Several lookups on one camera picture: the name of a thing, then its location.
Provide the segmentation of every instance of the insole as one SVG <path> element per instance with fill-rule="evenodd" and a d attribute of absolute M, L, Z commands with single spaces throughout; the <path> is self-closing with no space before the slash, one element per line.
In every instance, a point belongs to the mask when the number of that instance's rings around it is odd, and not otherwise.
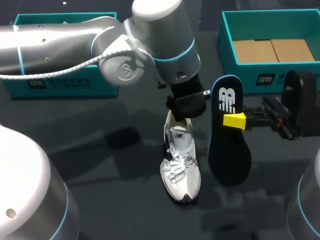
<path fill-rule="evenodd" d="M 211 89 L 210 170 L 217 181 L 233 187 L 243 183 L 251 169 L 251 152 L 242 130 L 223 126 L 224 114 L 243 112 L 243 86 L 234 75 L 217 79 Z"/>

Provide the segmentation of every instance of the shoelace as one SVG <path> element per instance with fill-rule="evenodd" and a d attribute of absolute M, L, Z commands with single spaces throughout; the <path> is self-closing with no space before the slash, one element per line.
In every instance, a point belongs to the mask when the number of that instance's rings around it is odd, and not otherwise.
<path fill-rule="evenodd" d="M 170 148 L 167 152 L 172 154 L 173 159 L 171 161 L 167 161 L 168 166 L 164 169 L 165 172 L 170 172 L 170 180 L 173 180 L 177 176 L 183 174 L 186 168 L 192 167 L 194 161 L 192 157 L 190 157 L 190 154 L 193 149 L 194 147 L 192 145 L 187 151 L 177 151 L 174 150 L 174 147 L 170 144 Z"/>

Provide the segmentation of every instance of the cardboard box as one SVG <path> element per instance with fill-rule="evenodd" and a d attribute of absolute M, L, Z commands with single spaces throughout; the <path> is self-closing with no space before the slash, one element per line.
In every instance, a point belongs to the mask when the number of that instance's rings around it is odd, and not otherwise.
<path fill-rule="evenodd" d="M 245 94 L 281 93 L 287 72 L 320 75 L 318 9 L 225 11 L 218 49 L 226 75 L 238 76 Z"/>
<path fill-rule="evenodd" d="M 101 16 L 117 18 L 115 12 L 18 14 L 14 25 L 80 23 Z M 116 97 L 118 88 L 106 82 L 97 65 L 70 74 L 34 80 L 4 80 L 12 98 Z"/>

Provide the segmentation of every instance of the shoe tongue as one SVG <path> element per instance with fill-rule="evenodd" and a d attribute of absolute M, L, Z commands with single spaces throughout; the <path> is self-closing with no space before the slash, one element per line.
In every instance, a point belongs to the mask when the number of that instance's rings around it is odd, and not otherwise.
<path fill-rule="evenodd" d="M 190 148 L 192 136 L 191 131 L 187 131 L 181 126 L 171 128 L 173 147 L 177 151 L 185 151 Z"/>

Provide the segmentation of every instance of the shoe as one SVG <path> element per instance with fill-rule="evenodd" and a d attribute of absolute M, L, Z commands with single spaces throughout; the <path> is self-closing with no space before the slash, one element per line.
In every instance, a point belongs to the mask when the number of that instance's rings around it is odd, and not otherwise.
<path fill-rule="evenodd" d="M 160 173 L 165 189 L 176 202 L 196 200 L 201 176 L 191 120 L 176 122 L 169 111 L 164 125 L 164 158 Z"/>

